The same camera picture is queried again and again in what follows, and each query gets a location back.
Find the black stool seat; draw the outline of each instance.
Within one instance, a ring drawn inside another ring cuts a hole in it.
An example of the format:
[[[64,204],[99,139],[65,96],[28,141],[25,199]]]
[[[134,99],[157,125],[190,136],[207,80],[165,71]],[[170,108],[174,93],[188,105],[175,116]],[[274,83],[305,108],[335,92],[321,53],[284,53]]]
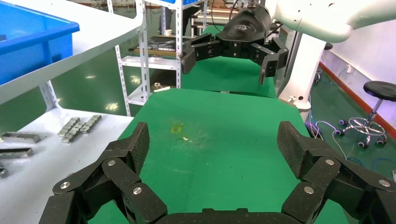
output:
[[[396,101],[395,84],[381,81],[370,81],[364,84],[363,89],[366,93],[379,99]]]
[[[331,50],[332,48],[333,48],[333,45],[331,43],[326,43],[325,50]]]

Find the red baseboard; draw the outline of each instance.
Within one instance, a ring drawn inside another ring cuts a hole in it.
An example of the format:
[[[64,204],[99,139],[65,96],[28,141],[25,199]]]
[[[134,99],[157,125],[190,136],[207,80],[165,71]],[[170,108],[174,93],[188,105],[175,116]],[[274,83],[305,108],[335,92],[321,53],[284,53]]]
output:
[[[358,95],[356,95],[356,93],[354,93],[348,86],[346,86],[334,73],[332,73],[332,71],[330,71],[323,63],[319,62],[319,66],[330,76],[330,78],[332,78],[333,81],[335,81],[335,83],[337,83],[342,88],[342,90],[344,90],[349,95],[350,98],[352,98],[361,108],[363,108],[363,110],[367,114],[369,114],[373,110],[366,102],[364,102]],[[389,136],[396,140],[396,129],[392,127],[388,122],[386,122],[384,118],[377,114],[374,121],[381,125]]]

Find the machine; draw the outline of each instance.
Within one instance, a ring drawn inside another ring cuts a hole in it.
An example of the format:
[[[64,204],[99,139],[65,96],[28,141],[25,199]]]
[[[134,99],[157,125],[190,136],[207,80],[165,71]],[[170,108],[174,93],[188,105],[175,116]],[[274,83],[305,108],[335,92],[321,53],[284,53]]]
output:
[[[277,142],[301,180],[280,212],[208,208],[168,214],[166,204],[139,177],[150,143],[149,128],[140,122],[130,137],[110,142],[94,163],[55,184],[39,224],[86,224],[111,200],[131,224],[311,224],[327,200],[362,224],[396,223],[396,183],[346,161],[326,142],[302,136],[288,121],[280,123]]]
[[[273,19],[296,31],[289,55],[277,51],[288,51],[281,42],[265,42]],[[254,60],[254,49],[260,45],[265,52],[264,58],[255,61],[262,67],[259,82],[282,76],[275,79],[277,96],[296,105],[306,119],[309,92],[326,42],[345,41],[354,29],[393,19],[394,0],[266,0],[260,4],[250,0],[215,38],[199,36],[186,44],[182,69],[188,73],[196,61],[216,56]],[[286,69],[277,74],[282,67]]]

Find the stool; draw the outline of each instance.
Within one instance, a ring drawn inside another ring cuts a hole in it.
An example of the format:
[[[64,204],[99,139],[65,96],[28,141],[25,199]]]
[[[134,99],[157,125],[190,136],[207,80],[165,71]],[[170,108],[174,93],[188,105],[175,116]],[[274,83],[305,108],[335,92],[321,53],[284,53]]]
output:
[[[358,145],[362,148],[367,148],[371,136],[378,136],[376,143],[378,145],[386,144],[386,133],[381,125],[374,122],[374,118],[377,115],[377,110],[380,107],[383,100],[396,101],[396,85],[392,83],[386,83],[381,81],[370,81],[366,82],[363,86],[366,93],[371,96],[379,98],[377,104],[369,114],[367,118],[350,118],[348,122],[340,120],[339,124],[344,126],[343,130],[336,130],[336,134],[344,136],[345,132],[350,129],[366,135],[366,141],[360,141]]]

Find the metal block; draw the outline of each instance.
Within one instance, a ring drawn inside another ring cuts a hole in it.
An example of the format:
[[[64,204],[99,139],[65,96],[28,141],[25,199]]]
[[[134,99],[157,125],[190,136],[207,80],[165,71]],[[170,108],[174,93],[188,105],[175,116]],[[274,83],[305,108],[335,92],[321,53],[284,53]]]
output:
[[[0,149],[0,159],[16,159],[33,156],[32,148],[4,148]]]
[[[8,175],[8,171],[4,168],[3,164],[0,162],[0,178],[5,178]]]
[[[62,138],[62,142],[71,143],[80,134],[80,129],[85,125],[85,122],[78,122],[71,130]]]
[[[70,118],[70,120],[58,132],[58,136],[64,137],[70,131],[70,129],[72,129],[76,125],[76,123],[79,121],[80,121],[80,118],[77,118],[77,117]]]
[[[81,128],[81,133],[88,134],[101,119],[102,115],[93,115]]]
[[[21,132],[6,132],[1,136],[6,142],[20,142],[20,143],[38,143],[41,139],[38,134],[21,133]]]

